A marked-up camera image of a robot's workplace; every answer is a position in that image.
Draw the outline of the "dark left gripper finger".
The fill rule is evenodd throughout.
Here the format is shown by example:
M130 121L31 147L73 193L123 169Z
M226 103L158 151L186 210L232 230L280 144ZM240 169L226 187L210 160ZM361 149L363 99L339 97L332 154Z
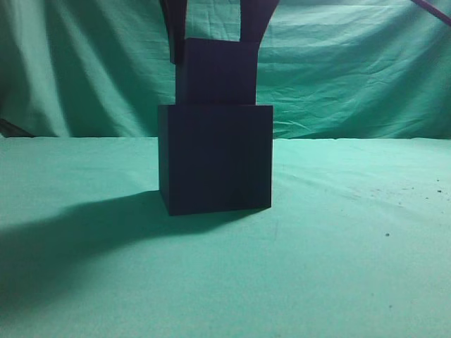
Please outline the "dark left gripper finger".
M260 44L279 0L240 1L240 41Z

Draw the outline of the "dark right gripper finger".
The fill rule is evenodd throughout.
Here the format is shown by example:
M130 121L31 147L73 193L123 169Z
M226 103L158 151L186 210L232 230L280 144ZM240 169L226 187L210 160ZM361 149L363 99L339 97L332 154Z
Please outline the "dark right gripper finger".
M185 20L187 0L160 0L170 50L170 62L178 64L183 59L185 46Z

